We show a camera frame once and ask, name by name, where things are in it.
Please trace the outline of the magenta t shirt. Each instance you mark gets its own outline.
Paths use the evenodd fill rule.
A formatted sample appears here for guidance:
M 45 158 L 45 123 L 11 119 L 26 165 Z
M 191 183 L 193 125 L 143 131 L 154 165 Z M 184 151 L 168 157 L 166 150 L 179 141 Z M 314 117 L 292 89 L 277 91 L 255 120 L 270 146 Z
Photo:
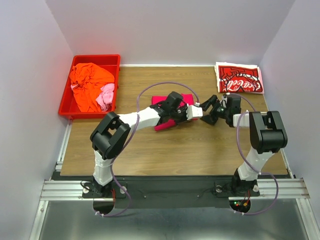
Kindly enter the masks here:
M 151 106 L 156 110 L 160 110 L 160 122 L 154 127 L 156 132 L 164 131 L 166 129 L 177 126 L 175 122 L 170 119 L 170 112 L 173 109 L 182 107 L 183 105 L 193 105 L 194 99 L 191 94 L 180 94 L 172 91 L 168 96 L 152 96 Z

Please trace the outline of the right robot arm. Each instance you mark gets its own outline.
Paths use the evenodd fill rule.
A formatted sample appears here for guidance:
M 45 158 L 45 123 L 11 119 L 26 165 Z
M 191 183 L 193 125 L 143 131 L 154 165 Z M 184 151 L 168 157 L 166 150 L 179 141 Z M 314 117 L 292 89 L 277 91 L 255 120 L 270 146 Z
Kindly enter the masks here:
M 215 125 L 218 119 L 236 129 L 236 140 L 240 140 L 240 128 L 249 129 L 250 150 L 244 155 L 241 145 L 237 148 L 243 163 L 239 166 L 230 182 L 217 183 L 215 189 L 221 196 L 258 195 L 258 177 L 262 176 L 266 162 L 286 147 L 288 136 L 278 111 L 260 112 L 256 109 L 242 112 L 241 102 L 246 98 L 238 93 L 226 93 L 222 99 L 212 95 L 200 104 L 202 110 L 209 113 L 201 118 L 209 125 Z

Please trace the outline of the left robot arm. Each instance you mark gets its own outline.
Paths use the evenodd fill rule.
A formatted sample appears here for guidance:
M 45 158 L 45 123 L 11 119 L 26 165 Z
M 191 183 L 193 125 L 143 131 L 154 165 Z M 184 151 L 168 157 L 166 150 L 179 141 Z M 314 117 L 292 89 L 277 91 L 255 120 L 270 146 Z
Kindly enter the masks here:
M 153 127 L 159 131 L 188 121 L 188 109 L 194 103 L 191 94 L 173 91 L 167 97 L 153 96 L 151 105 L 139 112 L 107 113 L 90 135 L 94 150 L 94 172 L 91 188 L 86 186 L 85 189 L 100 197 L 113 193 L 112 165 L 133 134 L 144 128 Z

